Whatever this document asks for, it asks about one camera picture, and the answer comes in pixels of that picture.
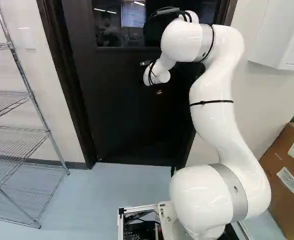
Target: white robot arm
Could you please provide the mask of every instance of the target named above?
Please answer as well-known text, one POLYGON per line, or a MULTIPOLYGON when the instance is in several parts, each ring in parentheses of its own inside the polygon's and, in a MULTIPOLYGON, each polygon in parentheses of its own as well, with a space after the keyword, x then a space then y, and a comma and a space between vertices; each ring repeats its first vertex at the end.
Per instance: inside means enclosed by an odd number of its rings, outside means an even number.
POLYGON ((177 219, 193 239, 215 239, 226 224, 264 212, 271 189, 234 115, 231 81, 244 52, 242 35, 229 26, 199 24, 197 15, 188 12, 192 22, 179 17, 164 30, 162 54, 152 68, 147 67, 143 80, 146 85, 168 82, 168 70, 176 62, 205 65, 205 73, 189 91, 190 112, 196 132, 216 148, 219 163, 176 172, 170 199, 177 219))

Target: door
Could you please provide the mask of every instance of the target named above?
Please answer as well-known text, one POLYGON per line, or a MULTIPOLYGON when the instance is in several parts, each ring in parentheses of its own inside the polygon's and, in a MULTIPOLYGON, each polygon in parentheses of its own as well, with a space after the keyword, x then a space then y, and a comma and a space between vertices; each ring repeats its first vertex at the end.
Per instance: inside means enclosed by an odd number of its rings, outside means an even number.
POLYGON ((172 16, 148 19, 159 8, 177 6, 211 24, 226 5, 216 0, 62 0, 62 6, 98 158, 177 165, 194 137, 188 93, 204 67, 177 64, 168 83, 144 86, 140 62, 160 56, 162 31, 172 16))

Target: cardboard box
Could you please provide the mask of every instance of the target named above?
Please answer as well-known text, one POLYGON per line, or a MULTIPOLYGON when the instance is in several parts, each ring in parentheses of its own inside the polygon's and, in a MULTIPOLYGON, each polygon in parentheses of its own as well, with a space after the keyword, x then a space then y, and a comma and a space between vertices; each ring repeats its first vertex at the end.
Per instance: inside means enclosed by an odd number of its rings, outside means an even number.
POLYGON ((260 159, 271 186, 269 212, 283 234, 294 240, 294 123, 288 123, 260 159))

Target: glass panel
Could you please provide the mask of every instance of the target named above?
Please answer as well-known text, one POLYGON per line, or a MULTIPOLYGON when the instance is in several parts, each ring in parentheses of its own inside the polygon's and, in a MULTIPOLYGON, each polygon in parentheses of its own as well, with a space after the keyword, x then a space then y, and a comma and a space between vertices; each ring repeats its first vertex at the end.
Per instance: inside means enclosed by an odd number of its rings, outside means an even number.
POLYGON ((175 18, 151 14, 167 6, 192 10, 201 23, 212 24, 216 0, 93 0, 93 16, 97 47, 159 47, 162 33, 175 18))

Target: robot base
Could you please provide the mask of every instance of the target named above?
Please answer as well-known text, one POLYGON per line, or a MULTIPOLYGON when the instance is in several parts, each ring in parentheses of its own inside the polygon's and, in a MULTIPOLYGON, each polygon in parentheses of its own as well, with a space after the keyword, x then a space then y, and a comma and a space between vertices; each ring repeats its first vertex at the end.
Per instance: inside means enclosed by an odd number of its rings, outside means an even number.
MULTIPOLYGON (((224 229, 217 231, 215 235, 212 234, 213 231, 211 229, 205 232, 205 235, 198 236, 197 239, 238 240, 239 238, 234 228, 234 225, 228 224, 222 236, 220 235, 224 229)), ((152 205, 121 207, 118 209, 118 240, 136 239, 193 240, 178 221, 171 201, 163 201, 152 205)))

